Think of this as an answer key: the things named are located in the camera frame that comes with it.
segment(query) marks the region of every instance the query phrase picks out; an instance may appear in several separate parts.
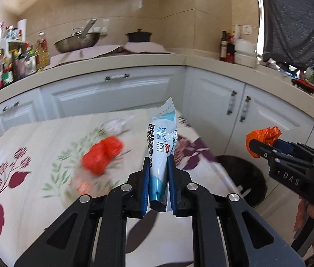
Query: cabinet handle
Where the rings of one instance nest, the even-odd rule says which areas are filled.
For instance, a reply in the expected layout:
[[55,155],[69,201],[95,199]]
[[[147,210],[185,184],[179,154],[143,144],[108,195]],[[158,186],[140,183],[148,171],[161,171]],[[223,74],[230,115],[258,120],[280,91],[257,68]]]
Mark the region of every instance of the cabinet handle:
[[3,108],[3,112],[7,111],[7,110],[10,110],[10,109],[13,109],[14,107],[17,107],[19,105],[19,102],[15,102],[12,106],[9,106],[9,107],[4,107]]
[[231,115],[233,112],[233,108],[235,106],[236,95],[237,95],[237,92],[232,90],[231,97],[230,97],[230,100],[228,102],[228,109],[227,109],[227,113],[226,113],[227,115]]
[[251,100],[251,97],[246,96],[245,103],[243,104],[243,107],[242,107],[240,122],[243,122],[246,119],[246,114],[248,112],[250,100]]
[[106,76],[106,77],[105,77],[105,81],[115,80],[115,79],[122,79],[122,78],[128,78],[128,77],[130,77],[129,74],[114,75],[114,76]]

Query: red plastic bag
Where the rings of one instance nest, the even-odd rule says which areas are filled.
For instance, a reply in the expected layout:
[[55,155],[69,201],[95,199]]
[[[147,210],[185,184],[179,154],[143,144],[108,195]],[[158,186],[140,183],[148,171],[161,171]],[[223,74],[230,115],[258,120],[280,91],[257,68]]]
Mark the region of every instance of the red plastic bag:
[[117,137],[110,136],[100,141],[105,147],[105,153],[110,158],[116,157],[123,149],[124,144]]
[[255,139],[255,140],[258,140],[260,142],[263,142],[263,143],[266,143],[266,144],[272,146],[281,134],[282,134],[282,132],[280,131],[280,129],[277,126],[268,127],[268,128],[260,129],[257,131],[252,131],[246,135],[246,148],[252,157],[260,158],[260,156],[258,154],[254,153],[250,150],[249,142],[251,140]]
[[82,157],[82,166],[93,174],[102,175],[110,161],[124,148],[124,144],[116,137],[104,138],[96,143]]

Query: dark cloth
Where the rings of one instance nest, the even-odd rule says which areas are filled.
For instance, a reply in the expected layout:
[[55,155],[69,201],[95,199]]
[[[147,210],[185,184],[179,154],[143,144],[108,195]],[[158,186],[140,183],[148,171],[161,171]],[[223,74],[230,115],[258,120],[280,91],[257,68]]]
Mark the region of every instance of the dark cloth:
[[314,0],[263,0],[264,60],[314,70]]

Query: pot lid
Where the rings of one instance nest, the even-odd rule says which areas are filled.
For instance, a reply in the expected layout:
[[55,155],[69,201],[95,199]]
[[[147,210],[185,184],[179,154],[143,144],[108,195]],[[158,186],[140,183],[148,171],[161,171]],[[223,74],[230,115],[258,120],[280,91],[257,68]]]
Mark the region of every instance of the pot lid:
[[146,34],[152,35],[152,33],[150,33],[150,32],[144,32],[144,31],[142,31],[142,29],[138,29],[136,32],[126,33],[126,35],[135,34],[135,33],[146,33]]

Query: green leaf pattern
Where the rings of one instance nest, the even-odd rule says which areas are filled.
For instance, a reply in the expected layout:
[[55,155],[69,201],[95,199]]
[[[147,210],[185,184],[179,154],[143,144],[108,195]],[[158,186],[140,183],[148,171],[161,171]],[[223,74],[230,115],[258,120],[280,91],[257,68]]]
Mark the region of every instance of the green leaf pattern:
[[[67,196],[69,199],[73,199],[73,196],[69,193],[68,190],[65,190],[63,194],[61,194],[61,189],[63,185],[70,182],[73,169],[76,164],[78,164],[82,158],[82,156],[99,140],[106,137],[104,129],[101,127],[97,127],[89,132],[88,135],[82,137],[77,141],[72,141],[69,144],[69,148],[63,150],[58,156],[54,163],[52,163],[52,170],[50,175],[50,182],[45,183],[44,187],[41,189],[46,194],[44,194],[42,198],[52,198],[59,197],[61,199],[61,195]],[[117,169],[121,166],[122,155],[130,152],[128,150],[124,153],[121,153],[117,156],[111,164],[109,164],[109,169]],[[108,180],[106,183],[97,182],[95,185],[97,187],[97,191],[105,192],[110,191],[116,186],[118,186],[121,182],[118,180],[116,182],[112,182]]]

